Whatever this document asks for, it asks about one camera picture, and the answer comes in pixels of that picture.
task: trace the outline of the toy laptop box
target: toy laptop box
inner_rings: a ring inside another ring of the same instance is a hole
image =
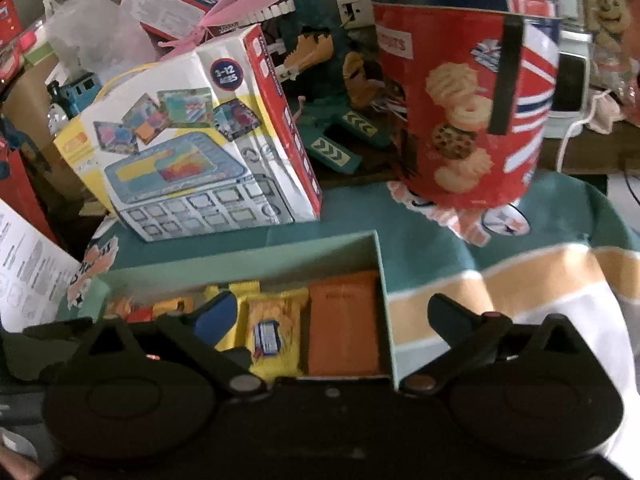
[[[257,25],[130,78],[55,143],[144,240],[319,215],[320,188]]]

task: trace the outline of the plastic bag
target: plastic bag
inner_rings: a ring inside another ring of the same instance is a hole
[[[69,0],[46,24],[53,50],[72,80],[94,72],[104,85],[127,70],[158,60],[149,36],[111,0]]]

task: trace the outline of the union jack design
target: union jack design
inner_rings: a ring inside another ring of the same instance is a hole
[[[504,172],[519,168],[539,148],[546,118],[551,110],[558,72],[558,44],[544,33],[548,28],[525,24],[520,52],[520,85],[516,113],[511,121],[514,134],[533,134],[532,140],[509,156]]]

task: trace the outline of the green box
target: green box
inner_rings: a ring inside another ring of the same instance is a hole
[[[93,279],[79,310],[61,306],[58,320],[82,316],[97,320],[112,293],[171,297],[177,295],[175,292],[204,288],[205,285],[245,280],[259,280],[265,292],[280,291],[371,269],[377,269],[382,280],[378,301],[380,364],[393,377],[397,387],[399,378],[390,351],[386,289],[375,231],[111,270]]]

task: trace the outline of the red cookie tin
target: red cookie tin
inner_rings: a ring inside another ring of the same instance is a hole
[[[372,0],[399,173],[425,200],[521,197],[558,70],[555,0]]]

